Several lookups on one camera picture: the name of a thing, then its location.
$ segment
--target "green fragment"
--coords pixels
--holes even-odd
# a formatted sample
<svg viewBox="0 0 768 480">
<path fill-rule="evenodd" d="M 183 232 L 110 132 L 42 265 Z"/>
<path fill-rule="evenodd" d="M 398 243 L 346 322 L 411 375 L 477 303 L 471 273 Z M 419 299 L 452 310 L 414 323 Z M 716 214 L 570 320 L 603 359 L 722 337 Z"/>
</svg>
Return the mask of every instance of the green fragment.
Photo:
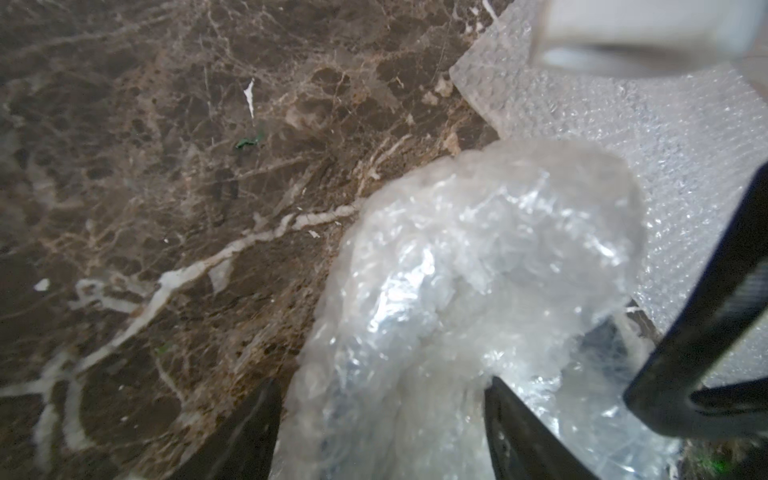
<svg viewBox="0 0 768 480">
<path fill-rule="evenodd" d="M 258 137 L 254 138 L 253 140 L 249 140 L 247 138 L 244 138 L 243 140 L 241 140 L 241 141 L 237 142 L 237 144 L 235 144 L 235 148 L 240 149 L 240 148 L 245 147 L 246 145 L 257 145 L 258 143 L 259 143 L 259 138 Z"/>
<path fill-rule="evenodd" d="M 731 464 L 725 460 L 713 460 L 712 469 L 717 473 L 728 473 L 731 470 Z"/>
<path fill-rule="evenodd" d="M 162 354 L 166 353 L 170 347 L 171 347 L 171 344 L 169 342 L 169 343 L 166 343 L 163 346 L 157 347 L 154 351 L 156 352 L 156 354 L 162 355 Z"/>
<path fill-rule="evenodd" d="M 243 138 L 235 144 L 235 148 L 239 150 L 246 145 L 258 145 L 259 142 L 261 142 L 265 137 L 266 134 L 264 133 L 264 130 L 259 130 L 259 133 L 256 135 L 256 137 L 253 138 L 253 140 L 249 138 Z"/>
</svg>

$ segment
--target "crumpled plastic wrap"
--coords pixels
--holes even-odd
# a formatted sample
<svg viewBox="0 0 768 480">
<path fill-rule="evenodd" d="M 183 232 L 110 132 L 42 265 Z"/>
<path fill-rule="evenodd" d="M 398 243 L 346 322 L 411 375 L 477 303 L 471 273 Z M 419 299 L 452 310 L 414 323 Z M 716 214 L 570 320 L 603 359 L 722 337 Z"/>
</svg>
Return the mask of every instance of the crumpled plastic wrap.
<svg viewBox="0 0 768 480">
<path fill-rule="evenodd" d="M 620 398 L 647 345 L 583 337 L 634 288 L 643 211 L 626 164 L 578 142 L 497 142 L 384 186 L 327 280 L 272 478 L 494 478 L 493 375 L 604 478 L 659 478 L 677 443 Z"/>
</svg>

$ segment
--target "packaging material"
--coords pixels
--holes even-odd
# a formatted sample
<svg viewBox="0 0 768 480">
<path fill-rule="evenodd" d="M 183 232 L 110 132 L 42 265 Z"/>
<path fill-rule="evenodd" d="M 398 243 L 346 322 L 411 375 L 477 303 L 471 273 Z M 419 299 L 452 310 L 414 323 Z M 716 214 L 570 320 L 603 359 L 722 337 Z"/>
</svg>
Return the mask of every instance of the packaging material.
<svg viewBox="0 0 768 480">
<path fill-rule="evenodd" d="M 633 81 L 529 66 L 543 4 L 515 0 L 451 78 L 501 138 L 580 138 L 629 162 L 645 193 L 649 231 L 635 298 L 665 332 L 768 157 L 768 107 L 730 65 Z M 707 384 L 768 376 L 766 346 L 762 320 Z"/>
<path fill-rule="evenodd" d="M 547 0 L 537 65 L 610 77 L 681 74 L 743 57 L 765 0 Z"/>
<path fill-rule="evenodd" d="M 493 479 L 493 375 L 604 478 L 659 478 L 677 443 L 620 398 L 647 344 L 584 343 L 633 289 L 643 210 L 625 162 L 580 142 L 497 142 L 373 194 L 317 307 L 272 478 Z"/>
</svg>

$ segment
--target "translucent plastic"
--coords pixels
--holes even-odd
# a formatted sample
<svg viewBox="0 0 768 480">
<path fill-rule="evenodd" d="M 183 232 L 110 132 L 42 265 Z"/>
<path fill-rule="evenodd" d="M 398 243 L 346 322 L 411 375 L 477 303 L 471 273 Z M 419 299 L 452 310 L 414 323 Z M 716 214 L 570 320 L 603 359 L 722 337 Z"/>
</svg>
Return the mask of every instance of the translucent plastic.
<svg viewBox="0 0 768 480">
<path fill-rule="evenodd" d="M 594 389 L 560 389 L 563 369 L 583 369 L 581 336 L 627 301 L 642 212 L 626 164 L 575 142 L 497 142 L 373 194 L 317 308 L 273 478 L 494 478 L 482 411 L 493 375 L 555 433 L 567 425 L 596 471 L 657 476 L 673 442 L 627 420 L 622 387 L 601 373 L 615 356 L 587 365 Z M 575 411 L 593 395 L 601 411 Z"/>
<path fill-rule="evenodd" d="M 634 297 L 670 328 L 755 170 L 768 158 L 768 106 L 729 64 L 675 78 L 617 80 L 528 65 L 544 0 L 515 0 L 451 68 L 501 138 L 580 138 L 627 160 L 647 205 Z M 707 379 L 768 376 L 768 316 Z"/>
</svg>

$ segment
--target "marble countertop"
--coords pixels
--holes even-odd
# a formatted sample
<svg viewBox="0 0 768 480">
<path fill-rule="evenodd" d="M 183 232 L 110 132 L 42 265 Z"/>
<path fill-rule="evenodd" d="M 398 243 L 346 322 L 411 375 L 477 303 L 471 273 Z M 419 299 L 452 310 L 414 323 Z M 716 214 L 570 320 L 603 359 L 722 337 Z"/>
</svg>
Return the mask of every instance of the marble countertop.
<svg viewBox="0 0 768 480">
<path fill-rule="evenodd" d="M 10 0 L 0 477 L 163 478 L 262 379 L 285 391 L 359 202 L 496 139 L 447 73 L 490 23 L 480 0 Z"/>
</svg>

